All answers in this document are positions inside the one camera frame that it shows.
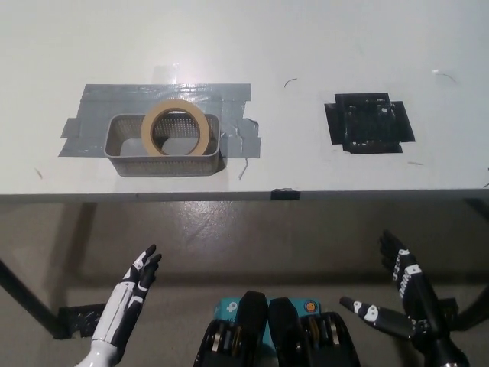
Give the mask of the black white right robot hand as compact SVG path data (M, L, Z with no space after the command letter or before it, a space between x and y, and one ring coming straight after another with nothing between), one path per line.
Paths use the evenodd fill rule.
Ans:
M341 297L339 303L368 326L415 345L450 339L439 299L416 256L388 230L383 231L379 243L382 265L391 273L404 312L350 297Z

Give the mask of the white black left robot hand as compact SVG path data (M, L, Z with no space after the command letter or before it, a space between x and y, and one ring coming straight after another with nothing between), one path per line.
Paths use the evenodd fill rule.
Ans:
M99 319L93 340L102 340L117 346L117 331L128 325L124 321L136 321L149 288L156 279L161 254L155 254L157 246L151 245L130 265L122 279L115 285Z

